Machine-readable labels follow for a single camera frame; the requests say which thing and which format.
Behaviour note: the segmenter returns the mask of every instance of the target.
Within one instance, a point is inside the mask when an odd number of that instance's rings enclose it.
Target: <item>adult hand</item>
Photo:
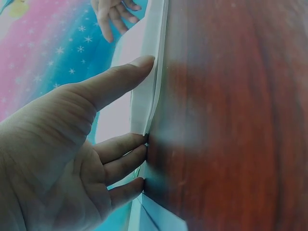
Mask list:
[[[86,138],[96,113],[139,85],[153,61],[63,85],[0,124],[0,230],[92,230],[142,192],[141,178],[107,186],[145,160],[146,138],[127,134],[94,146]]]
[[[91,0],[91,3],[102,33],[108,42],[114,40],[109,20],[111,20],[121,34],[128,31],[122,18],[127,19],[131,23],[138,22],[138,18],[128,11],[128,9],[133,11],[141,10],[141,6],[135,4],[133,0]]]

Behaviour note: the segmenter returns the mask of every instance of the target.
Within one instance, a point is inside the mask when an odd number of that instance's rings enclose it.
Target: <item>wooden surface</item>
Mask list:
[[[191,231],[307,231],[308,1],[169,2],[146,194]]]

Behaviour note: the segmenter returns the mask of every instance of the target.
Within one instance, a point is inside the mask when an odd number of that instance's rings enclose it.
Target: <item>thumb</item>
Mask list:
[[[154,57],[141,57],[26,105],[0,124],[11,159],[51,186],[84,144],[97,111],[138,86],[153,63]]]

